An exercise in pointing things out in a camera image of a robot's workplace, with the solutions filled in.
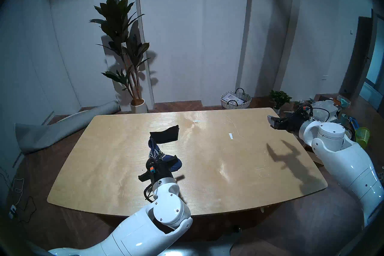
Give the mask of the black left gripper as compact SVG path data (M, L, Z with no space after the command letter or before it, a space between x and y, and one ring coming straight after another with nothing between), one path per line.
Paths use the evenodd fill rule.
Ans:
M151 148L149 159L146 162L146 181L151 184L163 178L173 178L172 172L176 171L176 160L163 160L164 153L158 147Z

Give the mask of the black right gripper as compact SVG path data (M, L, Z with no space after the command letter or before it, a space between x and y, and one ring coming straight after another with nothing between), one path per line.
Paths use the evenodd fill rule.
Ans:
M301 126L306 122L305 117L290 116L281 119L268 115L268 123L273 129L285 130L289 133L299 133Z

